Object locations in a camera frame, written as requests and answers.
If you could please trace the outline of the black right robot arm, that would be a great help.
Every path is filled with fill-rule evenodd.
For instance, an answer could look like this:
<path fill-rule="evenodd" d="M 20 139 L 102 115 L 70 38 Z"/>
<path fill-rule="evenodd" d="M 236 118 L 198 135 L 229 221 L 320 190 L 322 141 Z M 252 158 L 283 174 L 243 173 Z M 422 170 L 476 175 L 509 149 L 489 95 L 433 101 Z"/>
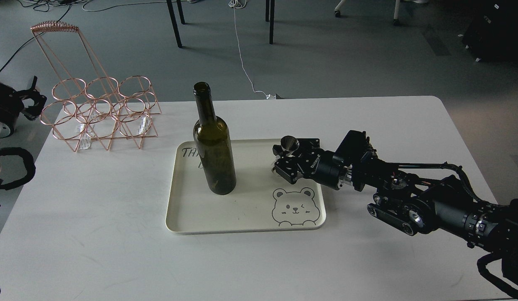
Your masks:
<path fill-rule="evenodd" d="M 518 199 L 508 205 L 482 200 L 462 167 L 447 162 L 385 162 L 366 133 L 355 130 L 335 152 L 320 148 L 317 138 L 285 136 L 273 154 L 272 170 L 291 184 L 311 179 L 334 190 L 375 187 L 367 206 L 373 217 L 410 236 L 442 229 L 482 248 L 480 275 L 518 300 Z"/>

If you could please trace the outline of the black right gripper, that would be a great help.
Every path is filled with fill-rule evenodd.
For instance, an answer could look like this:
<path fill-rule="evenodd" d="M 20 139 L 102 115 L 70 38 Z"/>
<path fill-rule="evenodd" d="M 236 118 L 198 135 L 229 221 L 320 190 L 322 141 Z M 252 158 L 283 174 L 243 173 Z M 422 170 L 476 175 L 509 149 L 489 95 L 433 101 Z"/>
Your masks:
<path fill-rule="evenodd" d="M 299 179 L 312 179 L 316 183 L 339 190 L 347 174 L 347 163 L 332 151 L 320 148 L 318 138 L 282 138 L 273 146 L 276 161 L 272 171 L 294 185 Z"/>

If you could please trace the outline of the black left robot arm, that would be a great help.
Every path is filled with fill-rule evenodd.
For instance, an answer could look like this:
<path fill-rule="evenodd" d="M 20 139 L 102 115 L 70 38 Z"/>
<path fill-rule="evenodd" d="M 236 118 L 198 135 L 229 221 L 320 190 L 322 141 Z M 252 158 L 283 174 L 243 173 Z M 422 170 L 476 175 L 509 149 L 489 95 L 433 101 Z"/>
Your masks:
<path fill-rule="evenodd" d="M 15 89 L 0 82 L 0 142 L 16 133 L 18 119 L 23 116 L 31 122 L 41 122 L 47 96 L 37 86 L 38 77 L 33 76 L 26 88 Z M 3 175 L 6 166 L 2 158 L 18 157 L 23 165 L 24 175 L 6 182 Z M 35 158 L 23 147 L 1 147 L 0 145 L 0 190 L 8 191 L 29 183 L 36 173 Z"/>

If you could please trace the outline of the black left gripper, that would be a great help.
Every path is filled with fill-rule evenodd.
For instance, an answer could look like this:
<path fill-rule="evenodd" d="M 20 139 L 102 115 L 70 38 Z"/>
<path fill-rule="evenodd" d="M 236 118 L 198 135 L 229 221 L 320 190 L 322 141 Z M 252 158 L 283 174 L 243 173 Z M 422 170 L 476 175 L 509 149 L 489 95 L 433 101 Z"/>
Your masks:
<path fill-rule="evenodd" d="M 0 82 L 0 138 L 9 137 L 15 132 L 20 113 L 30 121 L 42 113 L 47 97 L 36 88 L 37 80 L 37 76 L 33 76 L 29 86 L 17 92 Z M 31 99 L 33 105 L 24 107 L 23 101 L 26 99 Z"/>

